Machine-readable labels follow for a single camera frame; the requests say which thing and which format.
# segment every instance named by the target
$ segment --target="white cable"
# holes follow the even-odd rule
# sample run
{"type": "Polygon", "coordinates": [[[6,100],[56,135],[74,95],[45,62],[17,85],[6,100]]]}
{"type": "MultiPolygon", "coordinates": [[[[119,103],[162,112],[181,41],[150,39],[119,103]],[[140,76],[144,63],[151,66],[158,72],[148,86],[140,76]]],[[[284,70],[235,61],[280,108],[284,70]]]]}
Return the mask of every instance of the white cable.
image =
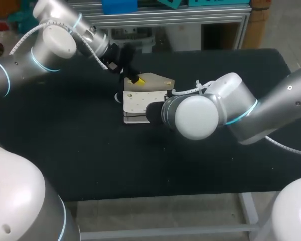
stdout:
{"type": "Polygon", "coordinates": [[[285,149],[285,150],[287,150],[287,151],[289,151],[289,152],[293,152],[293,153],[296,153],[296,154],[300,154],[300,155],[301,155],[301,151],[299,151],[299,150],[297,150],[297,149],[294,149],[294,148],[291,148],[291,147],[287,147],[287,146],[285,146],[285,145],[283,145],[283,144],[281,144],[281,143],[279,143],[279,142],[273,140],[273,139],[272,139],[271,137],[269,137],[269,136],[266,136],[265,138],[266,138],[268,141],[272,142],[273,144],[277,145],[278,147],[281,147],[281,148],[283,148],[283,149],[285,149]]]}
{"type": "Polygon", "coordinates": [[[186,95],[186,94],[193,94],[196,92],[200,92],[202,89],[207,89],[214,81],[209,81],[206,84],[203,84],[199,88],[194,88],[186,91],[176,92],[176,90],[172,90],[172,95],[186,95]]]}
{"type": "Polygon", "coordinates": [[[98,58],[98,56],[95,54],[94,50],[90,47],[90,45],[87,43],[87,41],[71,26],[64,24],[62,22],[58,22],[58,21],[54,21],[54,20],[49,20],[43,24],[39,24],[38,26],[34,27],[33,29],[29,30],[26,34],[23,35],[23,37],[16,43],[16,45],[12,48],[12,50],[10,51],[10,55],[14,54],[16,52],[16,50],[20,47],[20,45],[26,40],[27,37],[29,37],[31,34],[33,34],[35,31],[42,29],[44,27],[47,27],[49,25],[58,25],[61,26],[67,30],[71,30],[73,31],[74,34],[76,34],[81,41],[86,45],[86,47],[88,48],[88,50],[91,52],[91,54],[94,56],[94,58],[96,59],[96,61],[98,62],[98,64],[100,65],[100,67],[104,70],[107,70],[107,66],[101,62],[101,60],[98,58]]]}

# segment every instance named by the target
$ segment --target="screw hole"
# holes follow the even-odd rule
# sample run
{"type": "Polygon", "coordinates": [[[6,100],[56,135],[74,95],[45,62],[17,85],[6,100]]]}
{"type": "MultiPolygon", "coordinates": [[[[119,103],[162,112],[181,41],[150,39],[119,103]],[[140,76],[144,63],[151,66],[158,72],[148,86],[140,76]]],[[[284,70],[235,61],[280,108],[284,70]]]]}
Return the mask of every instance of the screw hole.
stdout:
{"type": "Polygon", "coordinates": [[[6,234],[10,234],[11,233],[10,227],[8,225],[6,225],[6,224],[2,225],[2,229],[4,230],[4,232],[6,234]]]}

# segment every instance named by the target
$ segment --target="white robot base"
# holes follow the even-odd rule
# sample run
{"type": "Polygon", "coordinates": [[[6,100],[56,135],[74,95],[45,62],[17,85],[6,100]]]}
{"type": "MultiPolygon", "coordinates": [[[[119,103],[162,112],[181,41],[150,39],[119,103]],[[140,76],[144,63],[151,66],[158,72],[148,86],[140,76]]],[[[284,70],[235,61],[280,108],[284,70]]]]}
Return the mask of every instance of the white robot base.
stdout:
{"type": "Polygon", "coordinates": [[[80,241],[63,201],[30,161],[0,148],[0,241],[80,241]]]}

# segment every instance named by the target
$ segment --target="cardboard box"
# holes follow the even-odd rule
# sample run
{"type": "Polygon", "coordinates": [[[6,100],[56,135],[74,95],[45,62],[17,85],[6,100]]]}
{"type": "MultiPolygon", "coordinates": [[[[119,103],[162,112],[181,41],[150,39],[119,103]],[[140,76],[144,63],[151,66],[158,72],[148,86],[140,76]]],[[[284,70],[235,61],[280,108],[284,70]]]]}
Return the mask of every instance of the cardboard box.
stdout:
{"type": "Polygon", "coordinates": [[[0,19],[5,19],[9,14],[20,9],[20,0],[0,0],[0,19]]]}
{"type": "Polygon", "coordinates": [[[246,28],[242,49],[257,49],[260,47],[268,17],[269,9],[252,11],[246,28]]]}
{"type": "Polygon", "coordinates": [[[272,0],[251,0],[251,7],[257,9],[268,9],[271,6],[272,0]]]}

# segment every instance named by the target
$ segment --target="blue box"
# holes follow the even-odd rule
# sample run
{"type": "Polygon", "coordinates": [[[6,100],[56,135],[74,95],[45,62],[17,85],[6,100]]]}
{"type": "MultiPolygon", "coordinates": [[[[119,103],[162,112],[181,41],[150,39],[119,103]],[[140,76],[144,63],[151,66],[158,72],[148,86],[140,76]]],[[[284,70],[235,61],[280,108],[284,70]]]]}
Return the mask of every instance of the blue box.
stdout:
{"type": "Polygon", "coordinates": [[[250,0],[189,0],[189,6],[248,4],[250,0]]]}
{"type": "Polygon", "coordinates": [[[157,0],[160,3],[163,3],[171,8],[177,9],[182,0],[157,0]]]}
{"type": "Polygon", "coordinates": [[[138,11],[137,0],[102,0],[104,14],[127,14],[138,11]]]}

